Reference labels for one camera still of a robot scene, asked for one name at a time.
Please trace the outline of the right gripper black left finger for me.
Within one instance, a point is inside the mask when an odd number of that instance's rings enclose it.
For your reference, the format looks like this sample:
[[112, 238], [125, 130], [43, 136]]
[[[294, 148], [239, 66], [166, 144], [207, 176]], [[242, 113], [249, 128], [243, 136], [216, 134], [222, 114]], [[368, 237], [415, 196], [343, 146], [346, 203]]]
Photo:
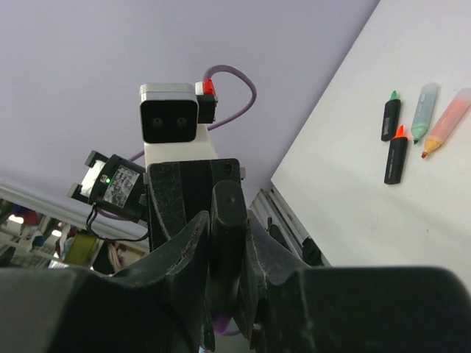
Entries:
[[3, 352], [197, 352], [209, 215], [109, 277], [85, 268], [1, 270]]

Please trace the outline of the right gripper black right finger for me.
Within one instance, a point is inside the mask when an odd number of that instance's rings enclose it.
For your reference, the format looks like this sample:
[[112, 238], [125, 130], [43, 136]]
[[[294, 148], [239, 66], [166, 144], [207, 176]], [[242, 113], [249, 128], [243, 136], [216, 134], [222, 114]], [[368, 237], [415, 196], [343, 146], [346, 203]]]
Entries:
[[468, 352], [470, 295], [437, 267], [311, 267], [249, 216], [238, 327], [257, 352]]

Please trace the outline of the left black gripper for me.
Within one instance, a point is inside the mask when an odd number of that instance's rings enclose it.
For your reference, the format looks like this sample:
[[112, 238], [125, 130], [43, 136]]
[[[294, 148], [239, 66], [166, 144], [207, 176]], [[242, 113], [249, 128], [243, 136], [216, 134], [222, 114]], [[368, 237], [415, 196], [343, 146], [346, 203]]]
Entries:
[[149, 248], [176, 236], [201, 211], [211, 211], [213, 190], [233, 190], [245, 207], [241, 168], [236, 158], [153, 163], [146, 172]]

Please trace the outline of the orange highlighter black body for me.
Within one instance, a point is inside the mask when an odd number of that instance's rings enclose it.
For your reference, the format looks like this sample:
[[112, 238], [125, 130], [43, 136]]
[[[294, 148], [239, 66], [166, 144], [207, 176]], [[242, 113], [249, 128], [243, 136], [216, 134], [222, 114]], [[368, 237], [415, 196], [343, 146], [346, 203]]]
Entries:
[[406, 134], [406, 128], [401, 125], [389, 144], [389, 153], [383, 181], [386, 185], [396, 185], [401, 183], [408, 150], [408, 142], [409, 140]]

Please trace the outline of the green highlighter black body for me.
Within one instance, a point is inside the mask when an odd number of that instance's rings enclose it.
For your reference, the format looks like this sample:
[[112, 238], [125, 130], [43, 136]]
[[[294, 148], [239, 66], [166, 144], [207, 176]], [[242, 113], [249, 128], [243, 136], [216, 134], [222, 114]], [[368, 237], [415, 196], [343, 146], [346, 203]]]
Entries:
[[380, 139], [390, 141], [396, 134], [400, 119], [401, 100], [396, 90], [393, 90], [385, 103]]

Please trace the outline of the mint pastel highlighter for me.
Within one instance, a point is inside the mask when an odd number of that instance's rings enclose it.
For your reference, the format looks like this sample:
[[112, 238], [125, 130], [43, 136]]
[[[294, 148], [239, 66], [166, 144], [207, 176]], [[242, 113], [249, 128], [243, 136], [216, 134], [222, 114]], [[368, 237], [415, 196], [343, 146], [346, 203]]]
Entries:
[[439, 84], [429, 82], [422, 87], [419, 93], [414, 118], [411, 124], [411, 134], [414, 144], [418, 144], [429, 129], [438, 92]]

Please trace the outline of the orange pastel highlighter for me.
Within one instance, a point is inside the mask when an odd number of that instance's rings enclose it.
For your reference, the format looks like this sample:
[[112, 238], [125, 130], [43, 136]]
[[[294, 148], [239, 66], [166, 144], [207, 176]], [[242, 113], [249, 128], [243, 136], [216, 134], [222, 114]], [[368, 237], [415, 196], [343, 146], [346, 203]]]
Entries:
[[470, 89], [464, 88], [449, 103], [425, 139], [424, 148], [421, 153], [422, 159], [430, 156], [444, 145], [469, 109]]

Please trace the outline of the purple highlighter black body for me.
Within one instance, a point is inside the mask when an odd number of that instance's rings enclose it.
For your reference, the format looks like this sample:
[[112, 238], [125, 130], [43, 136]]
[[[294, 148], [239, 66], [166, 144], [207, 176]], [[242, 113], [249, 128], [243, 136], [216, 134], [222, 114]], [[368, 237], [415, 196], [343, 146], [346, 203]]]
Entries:
[[229, 318], [238, 296], [248, 216], [241, 186], [231, 180], [218, 182], [212, 193], [210, 213], [210, 282], [208, 298], [215, 317]]

